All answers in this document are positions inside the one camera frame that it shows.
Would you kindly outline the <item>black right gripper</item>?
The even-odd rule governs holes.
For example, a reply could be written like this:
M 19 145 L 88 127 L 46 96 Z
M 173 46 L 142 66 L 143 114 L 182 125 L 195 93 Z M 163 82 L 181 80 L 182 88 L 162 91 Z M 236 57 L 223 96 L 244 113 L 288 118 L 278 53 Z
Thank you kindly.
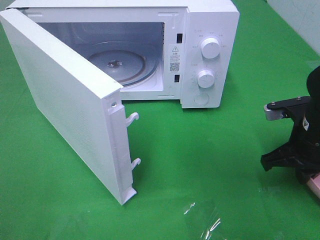
M 304 116 L 293 125 L 289 141 L 260 159 L 265 171 L 273 167 L 294 168 L 305 185 L 320 172 L 320 119 Z

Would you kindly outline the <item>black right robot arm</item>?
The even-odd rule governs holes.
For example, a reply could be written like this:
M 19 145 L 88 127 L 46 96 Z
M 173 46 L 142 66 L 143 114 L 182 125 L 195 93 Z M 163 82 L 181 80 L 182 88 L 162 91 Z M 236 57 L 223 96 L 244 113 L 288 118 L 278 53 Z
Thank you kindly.
M 307 77 L 309 96 L 268 103 L 268 121 L 290 118 L 293 128 L 288 142 L 261 156 L 265 171 L 273 167 L 294 168 L 298 181 L 306 184 L 320 172 L 320 68 Z

